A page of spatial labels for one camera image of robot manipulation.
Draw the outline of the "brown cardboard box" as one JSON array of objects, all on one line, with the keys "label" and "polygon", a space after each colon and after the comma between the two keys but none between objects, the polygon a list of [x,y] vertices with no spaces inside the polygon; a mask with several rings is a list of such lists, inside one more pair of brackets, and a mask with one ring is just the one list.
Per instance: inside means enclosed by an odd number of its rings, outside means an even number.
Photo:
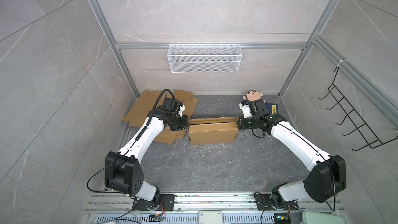
[{"label": "brown cardboard box", "polygon": [[238,135],[238,118],[220,117],[189,120],[190,145],[233,143]]}]

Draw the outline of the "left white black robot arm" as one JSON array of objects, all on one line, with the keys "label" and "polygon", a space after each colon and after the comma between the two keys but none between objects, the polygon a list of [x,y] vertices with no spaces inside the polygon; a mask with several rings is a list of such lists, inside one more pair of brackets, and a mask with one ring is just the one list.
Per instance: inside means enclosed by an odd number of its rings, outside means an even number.
[{"label": "left white black robot arm", "polygon": [[109,152],[105,158],[105,187],[138,198],[150,208],[160,204],[158,187],[144,180],[142,158],[154,139],[165,129],[180,131],[188,127],[188,116],[183,112],[184,104],[174,98],[165,98],[154,107],[144,124],[132,139],[118,152]]}]

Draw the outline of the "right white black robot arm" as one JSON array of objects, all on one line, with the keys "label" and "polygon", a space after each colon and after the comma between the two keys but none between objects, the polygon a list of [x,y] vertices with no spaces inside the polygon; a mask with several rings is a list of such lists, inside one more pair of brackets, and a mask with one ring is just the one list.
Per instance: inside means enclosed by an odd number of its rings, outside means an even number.
[{"label": "right white black robot arm", "polygon": [[265,134],[273,136],[288,147],[309,171],[303,181],[273,188],[272,206],[281,208],[288,202],[305,199],[322,203],[346,189],[346,162],[341,156],[332,156],[311,143],[281,114],[270,114],[262,100],[243,100],[239,108],[243,115],[237,121],[238,129],[260,129],[261,138]]}]

